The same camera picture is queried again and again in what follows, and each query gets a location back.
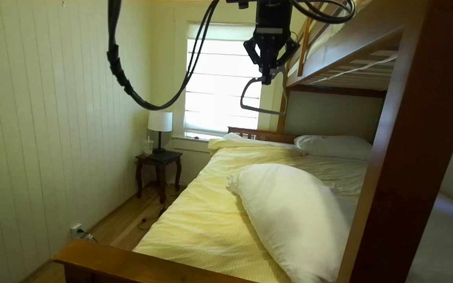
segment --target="small wooden table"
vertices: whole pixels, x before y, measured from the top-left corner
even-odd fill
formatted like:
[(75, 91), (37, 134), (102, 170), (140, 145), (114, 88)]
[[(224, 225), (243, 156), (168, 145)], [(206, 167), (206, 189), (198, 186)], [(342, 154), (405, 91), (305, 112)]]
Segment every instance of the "small wooden table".
[(160, 203), (165, 206), (166, 201), (166, 195), (165, 195), (165, 167), (169, 164), (176, 164), (176, 179), (174, 179), (174, 186), (176, 186), (176, 192), (179, 192), (179, 178), (180, 178), (180, 156), (182, 153), (176, 153), (176, 151), (162, 151), (162, 153), (152, 153), (152, 154), (140, 154), (136, 156), (136, 170), (135, 170), (135, 182), (136, 182), (136, 197), (141, 198), (141, 192), (143, 192), (143, 167), (144, 165), (152, 165), (155, 167), (155, 173), (157, 173), (157, 192), (160, 197)]

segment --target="lamp shade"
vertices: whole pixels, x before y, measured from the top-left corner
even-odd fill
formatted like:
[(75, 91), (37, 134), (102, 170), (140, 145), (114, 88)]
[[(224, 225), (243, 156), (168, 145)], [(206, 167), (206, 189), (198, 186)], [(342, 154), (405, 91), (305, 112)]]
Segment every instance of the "lamp shade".
[(155, 132), (173, 131), (173, 113), (171, 112), (149, 112), (147, 129)]

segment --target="yellow bedsheet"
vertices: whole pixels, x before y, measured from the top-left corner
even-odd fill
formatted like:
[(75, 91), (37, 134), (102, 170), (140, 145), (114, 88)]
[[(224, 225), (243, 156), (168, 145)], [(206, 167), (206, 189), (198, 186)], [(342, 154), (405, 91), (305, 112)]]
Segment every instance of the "yellow bedsheet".
[(169, 261), (253, 281), (289, 281), (262, 248), (237, 198), (226, 190), (228, 176), (250, 164), (294, 164), (291, 148), (212, 142), (217, 151), (198, 178), (165, 211), (133, 248)]

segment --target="electrical outlet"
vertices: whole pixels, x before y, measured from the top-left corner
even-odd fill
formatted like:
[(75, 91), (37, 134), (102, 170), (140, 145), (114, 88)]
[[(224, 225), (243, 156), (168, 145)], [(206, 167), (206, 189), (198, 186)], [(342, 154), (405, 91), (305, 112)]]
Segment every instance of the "electrical outlet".
[(70, 239), (80, 239), (83, 234), (84, 234), (84, 230), (81, 223), (75, 223), (69, 228)]

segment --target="wooden floor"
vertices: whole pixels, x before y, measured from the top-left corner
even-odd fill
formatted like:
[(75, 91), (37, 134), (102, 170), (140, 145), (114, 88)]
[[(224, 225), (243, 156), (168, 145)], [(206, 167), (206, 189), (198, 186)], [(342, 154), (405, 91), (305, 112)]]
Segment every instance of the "wooden floor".
[[(173, 186), (166, 187), (166, 204), (176, 200)], [(143, 190), (141, 198), (132, 197), (108, 217), (100, 220), (91, 231), (92, 241), (113, 245), (122, 250), (132, 250), (146, 234), (151, 225), (158, 219), (162, 204), (154, 187)], [(26, 283), (64, 283), (62, 267), (56, 263), (47, 263)]]

